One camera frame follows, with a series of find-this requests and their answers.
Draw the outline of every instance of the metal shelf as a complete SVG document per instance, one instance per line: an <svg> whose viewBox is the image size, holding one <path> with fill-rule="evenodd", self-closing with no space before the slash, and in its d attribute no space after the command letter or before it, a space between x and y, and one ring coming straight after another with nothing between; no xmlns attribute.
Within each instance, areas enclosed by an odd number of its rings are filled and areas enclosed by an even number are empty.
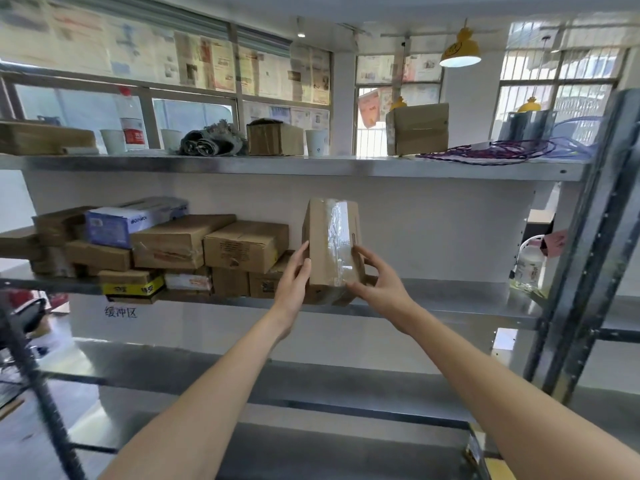
<svg viewBox="0 0 640 480"><path fill-rule="evenodd" d="M598 339L640 343L640 297L615 297L602 324Z"/></svg>
<svg viewBox="0 0 640 480"><path fill-rule="evenodd" d="M640 394L578 386L568 406L640 453Z"/></svg>
<svg viewBox="0 0 640 480"><path fill-rule="evenodd" d="M97 403L71 428L71 442L116 453L153 417L136 413L116 422ZM471 480L461 450L239 423L216 478Z"/></svg>
<svg viewBox="0 0 640 480"><path fill-rule="evenodd" d="M466 165L397 157L176 157L176 156L14 156L0 154L0 169L45 171L148 171L328 177L480 178L578 182L589 163L534 159L503 166Z"/></svg>
<svg viewBox="0 0 640 480"><path fill-rule="evenodd" d="M219 355L76 339L41 359L51 379L180 395ZM468 429L471 414L439 374L270 360L249 403Z"/></svg>
<svg viewBox="0 0 640 480"><path fill-rule="evenodd" d="M537 330L542 309L528 294L510 288L508 283L484 283L465 281L441 281L405 279L404 285L411 297L420 306L434 313L446 323L473 323L482 319L491 320L491 325L523 330ZM0 288L43 290L101 295L102 291L94 278L48 278L34 276L29 266L18 266L0 278ZM212 305L270 308L269 299L220 298L217 296L174 295L164 291L160 300L190 301ZM303 312L350 315L357 317L379 317L363 300L356 299L348 306L304 305Z"/></svg>

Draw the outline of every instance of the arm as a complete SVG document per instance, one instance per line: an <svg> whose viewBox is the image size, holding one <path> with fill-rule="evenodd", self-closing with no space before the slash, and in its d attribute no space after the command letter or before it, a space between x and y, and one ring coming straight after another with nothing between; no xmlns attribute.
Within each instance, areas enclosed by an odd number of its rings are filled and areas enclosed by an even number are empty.
<svg viewBox="0 0 640 480"><path fill-rule="evenodd" d="M638 478L640 455L480 352L418 306L391 266L356 249L379 275L375 287L350 290L418 342L518 480Z"/></svg>
<svg viewBox="0 0 640 480"><path fill-rule="evenodd" d="M291 257L267 314L169 409L142 428L100 480L215 478L262 366L289 334L302 306L311 273L311 261L303 264L307 246L304 243Z"/></svg>

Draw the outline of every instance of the plastic bottle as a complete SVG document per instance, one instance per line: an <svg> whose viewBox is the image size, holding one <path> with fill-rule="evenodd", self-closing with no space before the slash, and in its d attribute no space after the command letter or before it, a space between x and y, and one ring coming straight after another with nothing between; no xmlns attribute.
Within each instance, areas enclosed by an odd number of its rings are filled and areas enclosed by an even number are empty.
<svg viewBox="0 0 640 480"><path fill-rule="evenodd" d="M529 241L518 254L513 280L517 288L532 291L538 288L540 273L545 264L545 255L540 250L541 240Z"/></svg>
<svg viewBox="0 0 640 480"><path fill-rule="evenodd" d="M144 126L142 119L138 117L140 112L133 101L130 88L120 88L120 96L116 99L116 108L127 150L144 150L146 148Z"/></svg>

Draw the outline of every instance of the paper cup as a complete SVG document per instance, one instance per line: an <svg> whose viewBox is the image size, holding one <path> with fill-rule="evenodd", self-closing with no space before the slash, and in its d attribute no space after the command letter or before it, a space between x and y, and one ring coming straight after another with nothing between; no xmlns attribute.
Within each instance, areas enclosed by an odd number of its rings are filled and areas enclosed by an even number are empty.
<svg viewBox="0 0 640 480"><path fill-rule="evenodd" d="M309 156L325 156L329 149L329 130L307 130L306 133Z"/></svg>
<svg viewBox="0 0 640 480"><path fill-rule="evenodd" d="M180 142L182 141L182 131L178 130L160 130L162 134L162 142L165 150L176 152L180 149Z"/></svg>
<svg viewBox="0 0 640 480"><path fill-rule="evenodd" d="M100 130L109 155L121 155L127 151L122 130Z"/></svg>

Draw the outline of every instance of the blue and white box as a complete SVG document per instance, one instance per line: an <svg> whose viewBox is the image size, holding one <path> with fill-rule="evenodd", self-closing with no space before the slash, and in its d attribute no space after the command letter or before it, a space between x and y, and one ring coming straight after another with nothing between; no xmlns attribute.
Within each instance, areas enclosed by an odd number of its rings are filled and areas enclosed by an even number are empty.
<svg viewBox="0 0 640 480"><path fill-rule="evenodd" d="M131 249L134 232L186 216L189 202L176 197L147 197L117 207L85 213L86 235L92 244Z"/></svg>

